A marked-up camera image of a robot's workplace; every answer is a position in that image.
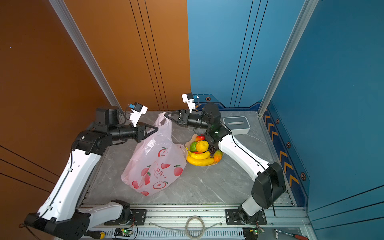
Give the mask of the pink plastic bag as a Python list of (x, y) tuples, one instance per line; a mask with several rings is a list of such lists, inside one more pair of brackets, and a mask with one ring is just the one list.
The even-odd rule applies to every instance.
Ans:
[(158, 131), (136, 146), (121, 175), (124, 184), (144, 196), (165, 190), (187, 165), (185, 146), (172, 141), (172, 121), (161, 113), (154, 126)]

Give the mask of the dark purple grape bunch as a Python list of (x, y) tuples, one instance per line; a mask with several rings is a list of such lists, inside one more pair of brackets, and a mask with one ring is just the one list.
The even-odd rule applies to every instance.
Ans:
[(214, 145), (210, 145), (208, 151), (211, 154), (211, 157), (214, 157), (215, 152), (217, 151), (217, 148)]

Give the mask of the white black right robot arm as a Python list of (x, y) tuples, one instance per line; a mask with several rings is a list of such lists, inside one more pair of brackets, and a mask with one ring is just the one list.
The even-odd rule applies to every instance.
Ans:
[(239, 206), (241, 221), (250, 225), (286, 191), (285, 175), (279, 163), (269, 163), (243, 146), (233, 131), (221, 121), (219, 107), (206, 104), (201, 114), (189, 110), (166, 112), (165, 117), (179, 126), (204, 129), (209, 144), (231, 157), (254, 181), (250, 196)]

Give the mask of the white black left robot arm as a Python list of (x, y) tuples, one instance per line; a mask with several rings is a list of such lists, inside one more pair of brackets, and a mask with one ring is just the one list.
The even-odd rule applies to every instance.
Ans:
[(116, 106), (96, 110), (95, 121), (72, 143), (69, 160), (53, 191), (36, 213), (26, 216), (20, 228), (36, 229), (62, 240), (79, 240), (83, 236), (101, 240), (105, 233), (94, 231), (93, 227), (109, 221), (124, 225), (133, 219), (130, 205), (124, 201), (114, 200), (90, 209), (78, 207), (78, 200), (108, 147), (128, 140), (140, 143), (158, 131), (139, 121), (147, 107), (134, 103), (130, 108), (128, 117)]

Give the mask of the beige fruit plate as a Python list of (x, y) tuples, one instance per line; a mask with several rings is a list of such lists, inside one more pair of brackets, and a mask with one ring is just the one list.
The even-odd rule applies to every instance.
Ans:
[(224, 153), (212, 144), (209, 144), (203, 135), (192, 136), (185, 144), (187, 150), (187, 162), (194, 166), (208, 167), (218, 164)]

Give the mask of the red apple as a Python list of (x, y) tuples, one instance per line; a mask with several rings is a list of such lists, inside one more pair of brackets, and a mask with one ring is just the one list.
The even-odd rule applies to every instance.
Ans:
[(195, 141), (196, 141), (196, 142), (204, 141), (204, 140), (205, 140), (205, 136), (197, 136), (197, 137), (195, 138)]

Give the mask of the yellow banana bunch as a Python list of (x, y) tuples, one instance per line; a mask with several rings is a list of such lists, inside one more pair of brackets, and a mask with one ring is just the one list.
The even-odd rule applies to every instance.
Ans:
[(207, 167), (214, 165), (214, 158), (211, 157), (210, 152), (207, 150), (204, 153), (192, 153), (188, 148), (187, 150), (187, 162), (194, 166)]

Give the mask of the white grey tissue box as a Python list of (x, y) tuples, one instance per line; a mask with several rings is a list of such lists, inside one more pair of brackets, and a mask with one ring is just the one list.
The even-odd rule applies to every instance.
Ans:
[(223, 118), (224, 124), (234, 135), (245, 135), (251, 129), (250, 123), (245, 116)]

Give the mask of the green circuit board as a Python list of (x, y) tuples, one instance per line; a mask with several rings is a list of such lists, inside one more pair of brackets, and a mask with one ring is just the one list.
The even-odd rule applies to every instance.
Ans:
[(134, 235), (135, 231), (131, 229), (115, 229), (114, 237), (115, 238), (130, 238)]

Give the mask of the aluminium front rail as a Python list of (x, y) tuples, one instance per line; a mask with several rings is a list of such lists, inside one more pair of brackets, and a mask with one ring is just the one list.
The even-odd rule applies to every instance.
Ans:
[[(234, 204), (132, 205), (134, 224), (101, 224), (106, 240), (276, 240), (273, 229), (317, 237), (303, 208), (276, 204), (261, 210), (256, 221), (244, 224)], [(115, 238), (115, 229), (135, 231), (130, 238)]]

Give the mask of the yellow handled screwdriver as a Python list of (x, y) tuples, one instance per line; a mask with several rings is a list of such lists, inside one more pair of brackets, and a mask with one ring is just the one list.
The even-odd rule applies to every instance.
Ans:
[(91, 237), (95, 240), (101, 240), (105, 238), (106, 234), (103, 231), (86, 231), (84, 236)]

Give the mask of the aluminium corner post left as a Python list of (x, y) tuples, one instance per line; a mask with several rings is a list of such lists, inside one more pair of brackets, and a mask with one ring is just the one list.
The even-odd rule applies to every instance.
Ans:
[(122, 109), (117, 97), (115, 96), (111, 86), (109, 85), (103, 71), (101, 70), (96, 58), (94, 57), (90, 47), (88, 46), (83, 34), (76, 24), (73, 16), (71, 15), (65, 1), (62, 0), (49, 0), (55, 13), (59, 17), (61, 23), (81, 54), (83, 60), (99, 84), (101, 90), (105, 94), (107, 100), (112, 106)]

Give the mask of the aluminium corner post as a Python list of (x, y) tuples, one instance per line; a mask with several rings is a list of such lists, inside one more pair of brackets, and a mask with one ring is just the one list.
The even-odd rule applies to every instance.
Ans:
[(109, 85), (103, 71), (101, 70), (96, 58), (94, 57), (90, 47), (88, 46), (83, 34), (76, 24), (73, 16), (71, 15), (65, 1), (62, 0), (49, 0), (55, 13), (59, 17), (61, 23), (81, 54), (83, 60), (99, 84), (101, 90), (105, 94), (107, 100), (112, 106), (122, 109), (117, 97), (115, 96), (111, 86)]
[(302, 35), (315, 11), (319, 0), (306, 0), (304, 1), (303, 7), (300, 14), (295, 22), (290, 37), (275, 69), (275, 72), (271, 78), (271, 81), (267, 87), (262, 103), (259, 107), (258, 114), (262, 117), (270, 104), (272, 97), (289, 65), (289, 62), (300, 42)]

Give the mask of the aluminium corner post right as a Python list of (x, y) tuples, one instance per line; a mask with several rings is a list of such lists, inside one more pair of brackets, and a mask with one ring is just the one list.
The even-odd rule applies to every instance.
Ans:
[(267, 87), (262, 103), (259, 107), (258, 114), (262, 117), (270, 104), (272, 97), (289, 65), (289, 62), (300, 42), (302, 35), (315, 11), (319, 0), (306, 0), (304, 1), (303, 7), (300, 14), (295, 22), (290, 37), (275, 69), (275, 72), (271, 78), (271, 81)]

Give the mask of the red handled tool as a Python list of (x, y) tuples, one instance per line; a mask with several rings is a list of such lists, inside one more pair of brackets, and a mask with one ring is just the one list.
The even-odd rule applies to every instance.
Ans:
[(274, 233), (275, 233), (275, 238), (276, 238), (276, 239), (279, 239), (279, 235), (286, 235), (286, 236), (295, 238), (295, 239), (297, 239), (297, 240), (309, 240), (309, 238), (304, 237), (304, 236), (302, 236), (302, 235), (297, 235), (297, 234), (293, 234), (293, 233), (288, 233), (288, 232), (285, 232), (285, 231), (282, 231), (282, 230), (279, 230), (279, 229), (273, 229), (273, 231), (274, 231)]

